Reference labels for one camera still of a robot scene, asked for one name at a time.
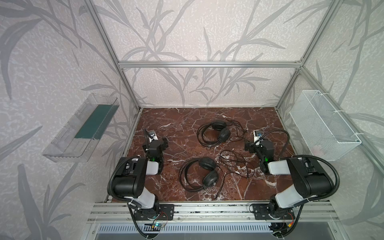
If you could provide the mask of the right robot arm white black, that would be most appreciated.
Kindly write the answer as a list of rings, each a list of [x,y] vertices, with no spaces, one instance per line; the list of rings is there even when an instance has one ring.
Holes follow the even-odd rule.
[[[329,198],[340,187],[340,175],[326,160],[312,155],[296,155],[273,160],[274,146],[269,140],[245,141],[245,150],[257,154],[266,175],[289,175],[293,184],[271,197],[267,204],[252,204],[256,220],[295,219],[294,208]]]

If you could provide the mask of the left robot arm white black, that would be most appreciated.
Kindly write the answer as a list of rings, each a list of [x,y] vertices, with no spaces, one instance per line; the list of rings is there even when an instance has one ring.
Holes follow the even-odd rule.
[[[144,145],[145,156],[120,158],[107,186],[114,199],[126,202],[132,215],[153,219],[160,214],[158,197],[145,187],[148,175],[160,175],[164,168],[163,151],[168,139],[150,138]]]

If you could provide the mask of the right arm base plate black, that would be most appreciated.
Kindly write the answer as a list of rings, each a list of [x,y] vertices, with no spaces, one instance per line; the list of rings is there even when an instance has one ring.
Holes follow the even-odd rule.
[[[254,215],[255,220],[295,220],[292,208],[282,209],[279,206],[269,204],[251,204],[249,211]]]

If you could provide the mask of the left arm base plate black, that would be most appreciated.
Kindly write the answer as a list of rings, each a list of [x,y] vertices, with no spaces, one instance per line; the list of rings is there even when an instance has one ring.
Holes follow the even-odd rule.
[[[154,220],[159,217],[160,220],[171,221],[174,218],[175,205],[159,204],[152,209],[134,210],[134,218],[137,221]]]

